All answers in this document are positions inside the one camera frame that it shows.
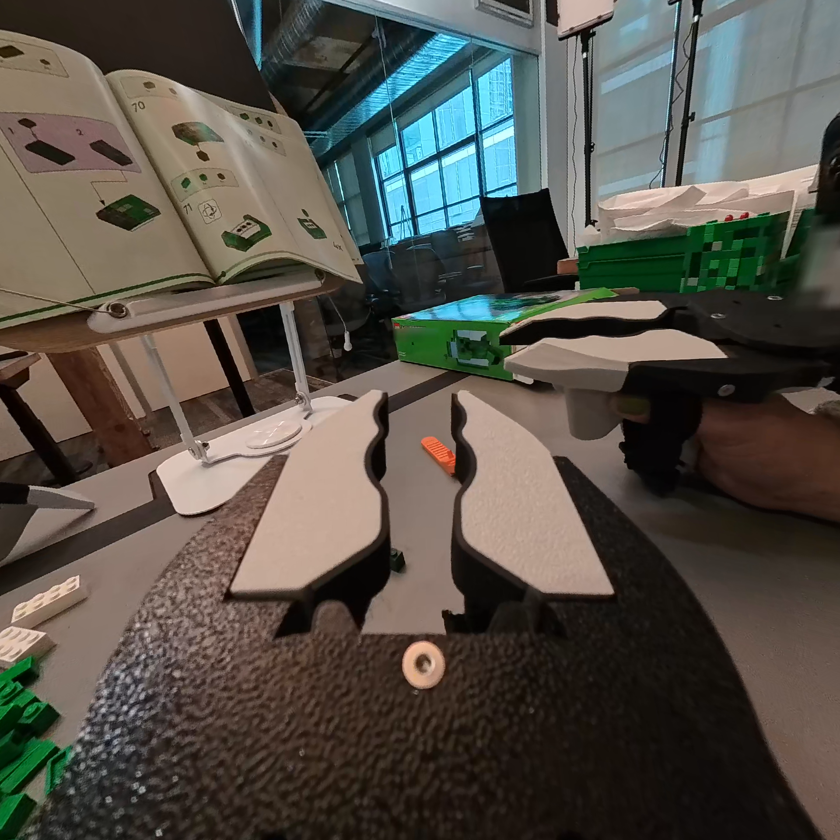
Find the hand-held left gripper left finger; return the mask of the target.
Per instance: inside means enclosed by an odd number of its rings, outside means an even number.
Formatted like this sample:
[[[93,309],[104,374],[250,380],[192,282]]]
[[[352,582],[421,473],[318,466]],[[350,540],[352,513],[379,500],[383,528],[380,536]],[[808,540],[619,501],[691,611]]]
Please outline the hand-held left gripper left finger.
[[[384,546],[387,407],[386,392],[369,391],[292,449],[231,581],[232,597],[314,595]]]

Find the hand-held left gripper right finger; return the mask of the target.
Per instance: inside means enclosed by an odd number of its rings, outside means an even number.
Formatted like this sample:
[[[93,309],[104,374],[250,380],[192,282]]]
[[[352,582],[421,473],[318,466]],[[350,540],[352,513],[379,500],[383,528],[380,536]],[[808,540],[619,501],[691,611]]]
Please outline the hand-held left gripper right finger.
[[[461,488],[453,560],[474,560],[547,600],[614,596],[550,451],[473,393],[453,397]]]

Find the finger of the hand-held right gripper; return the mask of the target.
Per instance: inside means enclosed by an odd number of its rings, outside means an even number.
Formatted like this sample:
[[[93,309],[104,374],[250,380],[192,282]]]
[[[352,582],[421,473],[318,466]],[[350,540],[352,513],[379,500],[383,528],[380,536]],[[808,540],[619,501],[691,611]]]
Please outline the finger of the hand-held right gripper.
[[[620,424],[612,409],[612,395],[623,388],[632,363],[725,358],[708,340],[665,329],[626,337],[541,339],[507,357],[504,367],[561,389],[570,434],[596,440]]]
[[[623,338],[660,329],[669,309],[658,300],[609,298],[573,303],[525,318],[500,333],[504,345],[530,345],[543,339]]]

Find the green lego set box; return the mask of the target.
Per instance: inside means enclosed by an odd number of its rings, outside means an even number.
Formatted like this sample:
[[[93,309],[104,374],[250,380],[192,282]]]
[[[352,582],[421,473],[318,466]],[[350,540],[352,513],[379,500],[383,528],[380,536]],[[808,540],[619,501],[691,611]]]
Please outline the green lego set box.
[[[437,369],[532,385],[505,370],[518,346],[500,341],[519,321],[579,302],[614,298],[605,288],[543,293],[479,295],[394,318],[397,359]]]

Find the pile of bright green lego pieces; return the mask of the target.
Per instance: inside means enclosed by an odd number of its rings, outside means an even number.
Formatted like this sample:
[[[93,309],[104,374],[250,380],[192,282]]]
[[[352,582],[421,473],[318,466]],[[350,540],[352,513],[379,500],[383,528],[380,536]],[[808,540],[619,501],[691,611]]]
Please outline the pile of bright green lego pieces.
[[[64,780],[72,747],[46,736],[60,719],[58,710],[33,690],[39,659],[29,655],[1,674],[1,838],[21,838],[39,803],[28,793],[37,779],[44,798]]]

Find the person's right hand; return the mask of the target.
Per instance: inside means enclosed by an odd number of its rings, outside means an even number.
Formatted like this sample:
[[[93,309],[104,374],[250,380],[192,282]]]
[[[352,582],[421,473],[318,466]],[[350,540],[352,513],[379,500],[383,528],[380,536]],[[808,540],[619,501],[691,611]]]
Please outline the person's right hand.
[[[694,472],[755,508],[839,522],[838,401],[808,413],[782,395],[758,404],[706,400]]]

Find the green bin with papers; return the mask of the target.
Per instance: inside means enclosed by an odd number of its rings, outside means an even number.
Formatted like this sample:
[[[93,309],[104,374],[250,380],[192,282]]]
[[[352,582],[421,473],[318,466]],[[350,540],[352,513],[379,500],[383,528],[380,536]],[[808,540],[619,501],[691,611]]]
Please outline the green bin with papers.
[[[788,213],[688,227],[667,237],[578,249],[581,289],[635,287],[643,292],[760,291],[785,295],[797,283],[814,209],[786,239]]]

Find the black office chair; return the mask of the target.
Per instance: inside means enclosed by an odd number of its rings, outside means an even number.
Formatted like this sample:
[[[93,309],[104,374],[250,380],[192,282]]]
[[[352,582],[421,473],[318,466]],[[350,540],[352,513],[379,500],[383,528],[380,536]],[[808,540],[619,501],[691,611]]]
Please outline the black office chair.
[[[570,253],[553,210],[550,190],[517,196],[483,196],[484,225],[507,294],[568,291],[577,269],[561,275],[559,262]]]

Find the orange brick separator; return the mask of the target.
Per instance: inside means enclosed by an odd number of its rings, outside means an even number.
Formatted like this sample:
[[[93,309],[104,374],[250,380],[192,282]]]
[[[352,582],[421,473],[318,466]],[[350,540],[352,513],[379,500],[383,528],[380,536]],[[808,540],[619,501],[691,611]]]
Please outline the orange brick separator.
[[[423,451],[441,468],[447,476],[455,477],[456,456],[455,452],[444,445],[434,436],[426,436],[421,439]]]

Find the pile of white paper bags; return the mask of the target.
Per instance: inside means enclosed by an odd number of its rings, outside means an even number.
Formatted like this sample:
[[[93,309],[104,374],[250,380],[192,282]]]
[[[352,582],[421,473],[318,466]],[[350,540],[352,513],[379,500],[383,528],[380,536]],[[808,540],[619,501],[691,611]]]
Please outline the pile of white paper bags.
[[[606,245],[684,234],[726,218],[787,214],[814,207],[817,165],[747,181],[651,188],[615,195],[598,204],[597,220],[583,237]]]

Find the white book stand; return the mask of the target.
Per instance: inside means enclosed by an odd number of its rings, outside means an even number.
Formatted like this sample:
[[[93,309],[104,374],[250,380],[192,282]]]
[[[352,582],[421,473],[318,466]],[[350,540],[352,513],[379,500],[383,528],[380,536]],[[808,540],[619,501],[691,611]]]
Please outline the white book stand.
[[[185,445],[185,453],[161,463],[157,470],[174,510],[195,516],[219,508],[232,499],[273,455],[288,451],[313,428],[347,404],[336,396],[311,398],[293,304],[330,294],[346,281],[361,284],[358,272],[342,276],[322,269],[302,270],[275,279],[251,280],[201,289],[176,289],[152,296],[115,301],[98,309],[2,329],[2,344],[16,350],[64,353],[96,347],[113,340],[141,339]],[[194,435],[175,396],[153,336],[166,329],[279,306],[295,375],[296,403],[273,421],[254,419],[234,432],[203,442]]]

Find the studio light on stand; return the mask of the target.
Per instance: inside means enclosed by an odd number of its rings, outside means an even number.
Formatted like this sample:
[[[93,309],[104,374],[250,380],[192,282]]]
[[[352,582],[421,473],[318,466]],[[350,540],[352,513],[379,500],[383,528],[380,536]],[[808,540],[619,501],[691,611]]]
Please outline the studio light on stand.
[[[696,118],[692,105],[703,1],[668,1],[674,8],[668,107],[663,145],[662,186],[669,172],[674,186],[684,181],[689,131]]]
[[[584,166],[584,223],[593,226],[592,217],[592,156],[595,148],[593,138],[594,77],[593,46],[595,31],[609,22],[614,15],[614,1],[558,1],[558,39],[576,38],[581,55],[582,101],[583,101],[583,166]]]

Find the wooden table leg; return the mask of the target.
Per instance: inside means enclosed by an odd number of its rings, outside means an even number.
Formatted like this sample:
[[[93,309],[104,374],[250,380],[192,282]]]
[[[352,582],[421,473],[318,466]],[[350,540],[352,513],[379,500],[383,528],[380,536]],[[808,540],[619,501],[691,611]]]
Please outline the wooden table leg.
[[[152,454],[149,438],[97,349],[47,353],[47,358],[91,427],[110,467]]]

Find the open instruction book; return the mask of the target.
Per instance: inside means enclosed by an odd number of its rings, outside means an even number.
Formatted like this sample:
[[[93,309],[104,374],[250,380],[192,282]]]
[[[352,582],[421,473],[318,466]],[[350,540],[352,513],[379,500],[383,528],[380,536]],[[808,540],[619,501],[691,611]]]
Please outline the open instruction book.
[[[299,125],[2,31],[2,329],[178,287],[361,283]]]

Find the black mount with grey wedges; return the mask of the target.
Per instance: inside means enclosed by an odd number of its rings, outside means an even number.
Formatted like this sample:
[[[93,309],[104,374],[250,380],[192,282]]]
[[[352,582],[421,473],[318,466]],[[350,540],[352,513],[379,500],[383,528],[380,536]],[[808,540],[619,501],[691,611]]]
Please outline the black mount with grey wedges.
[[[69,490],[3,481],[1,483],[1,565],[9,562],[10,553],[37,511],[91,511],[95,508],[95,502]]]

